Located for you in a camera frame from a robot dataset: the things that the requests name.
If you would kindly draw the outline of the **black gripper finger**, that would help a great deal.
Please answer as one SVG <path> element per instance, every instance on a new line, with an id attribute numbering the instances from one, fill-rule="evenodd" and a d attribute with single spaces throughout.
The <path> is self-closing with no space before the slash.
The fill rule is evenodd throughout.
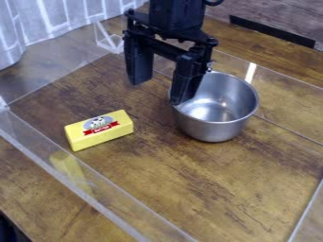
<path id="1" fill-rule="evenodd" d="M 175 62 L 169 102 L 176 106 L 195 96 L 207 72 L 207 60 L 193 52 L 172 55 L 169 60 Z"/>
<path id="2" fill-rule="evenodd" d="M 128 81 L 132 85 L 139 85 L 151 80 L 153 53 L 144 41 L 129 31 L 124 35 L 124 54 Z"/>

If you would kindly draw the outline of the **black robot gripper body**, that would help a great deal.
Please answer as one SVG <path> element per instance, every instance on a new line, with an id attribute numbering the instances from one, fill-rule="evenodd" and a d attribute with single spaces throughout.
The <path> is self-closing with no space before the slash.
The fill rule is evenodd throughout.
<path id="1" fill-rule="evenodd" d="M 149 0 L 147 13 L 125 12 L 124 52 L 127 62 L 152 62 L 153 55 L 176 61 L 183 54 L 200 62 L 211 60 L 219 41 L 203 32 L 205 7 L 219 0 Z"/>

